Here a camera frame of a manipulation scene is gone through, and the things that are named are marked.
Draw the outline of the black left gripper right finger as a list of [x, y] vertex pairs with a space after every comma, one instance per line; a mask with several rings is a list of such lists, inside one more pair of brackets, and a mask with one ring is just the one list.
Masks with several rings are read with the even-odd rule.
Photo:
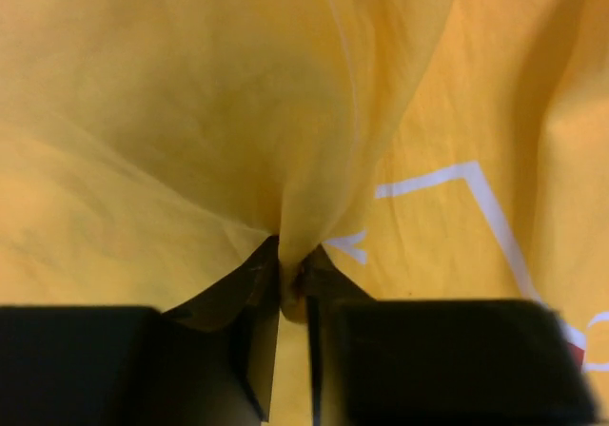
[[377, 300], [304, 260], [316, 425], [597, 425], [558, 315], [529, 300]]

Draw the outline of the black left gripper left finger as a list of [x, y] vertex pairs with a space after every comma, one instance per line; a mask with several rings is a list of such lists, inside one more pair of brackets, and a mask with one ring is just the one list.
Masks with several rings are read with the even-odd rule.
[[160, 312], [4, 306], [5, 425], [259, 425], [279, 321], [278, 241]]

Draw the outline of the yellow Pikachu pillowcase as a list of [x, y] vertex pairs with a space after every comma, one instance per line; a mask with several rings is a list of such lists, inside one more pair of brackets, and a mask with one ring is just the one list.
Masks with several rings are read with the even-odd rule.
[[269, 235], [557, 310], [608, 399], [608, 0], [1, 0], [1, 300], [177, 305]]

